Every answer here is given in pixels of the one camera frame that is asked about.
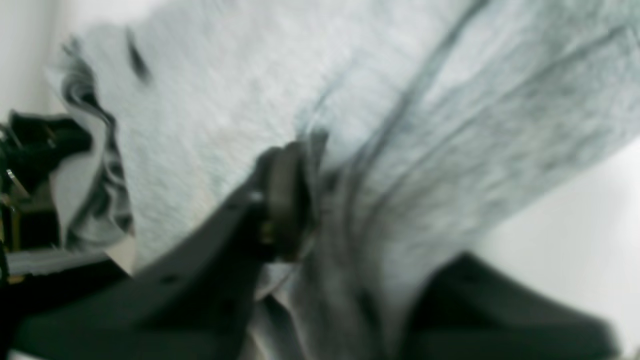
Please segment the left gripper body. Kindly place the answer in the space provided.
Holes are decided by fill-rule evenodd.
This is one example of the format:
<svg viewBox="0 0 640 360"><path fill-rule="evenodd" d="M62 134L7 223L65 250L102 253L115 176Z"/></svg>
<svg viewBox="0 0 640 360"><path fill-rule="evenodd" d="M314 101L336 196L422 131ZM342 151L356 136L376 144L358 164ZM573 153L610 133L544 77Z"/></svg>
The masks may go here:
<svg viewBox="0 0 640 360"><path fill-rule="evenodd" d="M1 299L51 301L127 277L131 214L114 125L10 111L1 125Z"/></svg>

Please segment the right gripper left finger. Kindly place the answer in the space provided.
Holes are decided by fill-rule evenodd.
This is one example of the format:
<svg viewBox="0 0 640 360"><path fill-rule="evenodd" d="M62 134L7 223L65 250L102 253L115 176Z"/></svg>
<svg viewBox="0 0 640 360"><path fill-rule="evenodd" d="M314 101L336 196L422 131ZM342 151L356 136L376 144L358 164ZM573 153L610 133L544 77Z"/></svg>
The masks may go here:
<svg viewBox="0 0 640 360"><path fill-rule="evenodd" d="M171 253L135 278L26 317L10 349L46 360L235 360L264 264L299 258L309 216L302 144L270 148Z"/></svg>

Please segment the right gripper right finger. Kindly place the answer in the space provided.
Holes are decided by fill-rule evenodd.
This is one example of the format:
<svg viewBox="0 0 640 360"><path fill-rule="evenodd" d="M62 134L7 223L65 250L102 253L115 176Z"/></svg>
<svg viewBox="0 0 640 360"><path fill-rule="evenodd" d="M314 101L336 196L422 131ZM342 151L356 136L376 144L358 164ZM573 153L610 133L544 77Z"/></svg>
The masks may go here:
<svg viewBox="0 0 640 360"><path fill-rule="evenodd" d="M409 318L402 360L612 360L598 317L552 301L466 254L441 269Z"/></svg>

